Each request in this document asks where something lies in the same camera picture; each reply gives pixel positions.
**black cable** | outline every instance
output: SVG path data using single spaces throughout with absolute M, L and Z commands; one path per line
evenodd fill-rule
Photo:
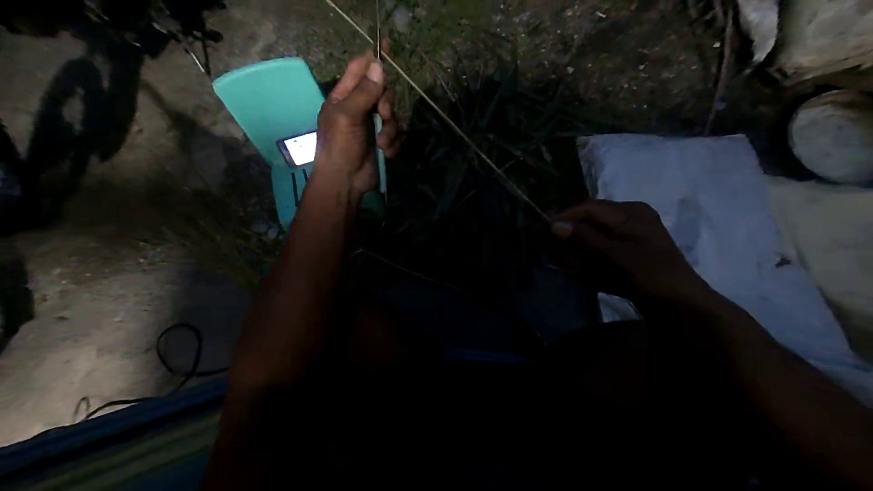
M 196 347 L 196 350 L 194 352 L 194 360 L 191 362 L 191 369 L 186 371 L 186 372 L 183 372 L 183 373 L 180 373 L 178 371 L 173 370 L 173 368 L 169 366 L 169 363 L 167 362 L 167 358 L 165 358 L 163 353 L 161 353 L 161 340 L 164 338 L 164 336 L 166 336 L 171 331 L 174 331 L 176 329 L 187 329 L 187 330 L 191 331 L 191 333 L 194 334 L 194 337 L 197 340 L 197 347 Z M 178 322 L 178 323 L 173 324 L 172 326 L 164 329 L 158 335 L 158 338 L 155 341 L 155 353 L 157 353 L 158 360 L 161 361 L 161 365 L 163 365 L 163 367 L 165 369 L 167 369 L 168 372 L 170 372 L 173 375 L 183 376 L 182 381 L 172 391 L 168 392 L 164 397 L 171 396 L 171 395 L 177 393 L 178 391 L 180 391 L 182 389 L 182 387 L 185 386 L 185 384 L 188 383 L 189 380 L 191 380 L 194 377 L 209 377 L 212 375 L 217 375 L 219 373 L 223 373 L 223 372 L 227 371 L 227 369 L 229 368 L 229 367 L 227 367 L 227 368 L 216 369 L 216 370 L 197 371 L 197 369 L 200 368 L 200 358 L 201 358 L 201 356 L 203 356 L 203 333 L 200 332 L 200 329 L 194 327 L 191 324 L 188 324 L 187 322 Z M 147 398 L 136 398 L 136 399 L 117 399 L 114 401 L 109 401 L 109 402 L 105 403 L 104 405 L 98 407 L 97 409 L 88 412 L 85 415 L 85 417 L 82 418 L 82 421 L 87 421 L 92 416 L 94 416 L 95 414 L 97 414 L 100 411 L 103 411 L 107 407 L 113 407 L 116 405 L 131 405 L 131 404 L 136 404 L 136 403 L 140 403 L 143 401 L 148 401 L 151 399 L 157 399 L 158 397 L 159 396 L 153 396 L 153 397 L 147 397 Z M 87 402 L 87 398 L 80 399 L 79 402 L 76 404 L 77 410 L 78 410 L 79 405 L 82 403 L 83 400 Z

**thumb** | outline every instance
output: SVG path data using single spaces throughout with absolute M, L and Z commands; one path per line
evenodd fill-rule
M 385 92 L 385 72 L 382 63 L 373 61 L 367 69 L 367 76 L 361 78 L 358 85 L 341 103 L 353 114 L 369 112 L 382 98 Z
M 570 240 L 592 249 L 606 249 L 609 239 L 590 225 L 579 222 L 554 222 L 552 233 L 560 239 Z

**chair backrest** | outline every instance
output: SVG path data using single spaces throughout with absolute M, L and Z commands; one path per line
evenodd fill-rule
M 289 165 L 276 142 L 315 131 L 324 95 L 300 58 L 261 61 L 222 75 L 212 83 L 218 98 L 272 167 L 279 223 L 294 218 L 312 164 Z

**sandy ground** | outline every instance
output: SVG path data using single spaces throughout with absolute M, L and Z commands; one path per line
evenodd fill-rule
M 318 0 L 228 4 L 208 17 L 224 36 L 210 49 L 216 76 L 262 59 L 302 56 L 317 78 L 329 80 L 367 48 Z M 396 58 L 424 86 L 458 63 L 487 70 L 495 53 L 514 52 L 526 80 L 561 78 L 592 114 L 627 128 L 699 134 L 705 124 L 719 34 L 692 28 L 684 2 L 384 4 L 409 13 L 407 24 L 389 20 L 387 31 Z M 362 3 L 340 5 L 372 29 Z M 7 37 L 0 120 L 22 154 L 53 81 L 75 59 L 89 60 L 101 83 L 110 83 L 112 63 L 69 33 Z M 408 109 L 414 94 L 394 83 L 401 109 Z M 27 272 L 35 318 L 0 353 L 0 445 L 76 421 L 81 398 L 96 407 L 169 390 L 177 379 L 158 363 L 154 346 L 173 322 L 195 322 L 207 333 L 204 363 L 228 363 L 253 282 L 225 266 L 258 262 L 280 243 L 281 235 L 265 238 L 276 225 L 266 166 L 189 55 L 171 44 L 143 61 L 132 87 L 135 113 L 120 149 L 104 162 L 91 157 L 57 220 L 9 243 Z M 76 93 L 60 108 L 76 128 L 87 115 L 86 96 Z M 731 121 L 719 123 L 721 130 L 732 130 Z M 227 259 L 220 241 L 191 244 L 169 225 L 183 212 L 180 201 L 167 197 L 198 190 L 233 203 L 234 219 L 251 225 L 252 239 L 235 259 Z M 177 355 L 184 365 L 185 351 Z

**rock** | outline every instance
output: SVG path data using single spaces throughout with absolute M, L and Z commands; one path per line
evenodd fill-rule
M 264 222 L 258 221 L 251 224 L 251 231 L 254 233 L 265 233 L 269 230 L 270 226 Z
M 403 32 L 404 34 L 408 33 L 411 29 L 410 24 L 412 23 L 412 12 L 401 5 L 394 10 L 393 14 L 391 14 L 391 20 L 394 21 L 394 27 L 398 31 Z

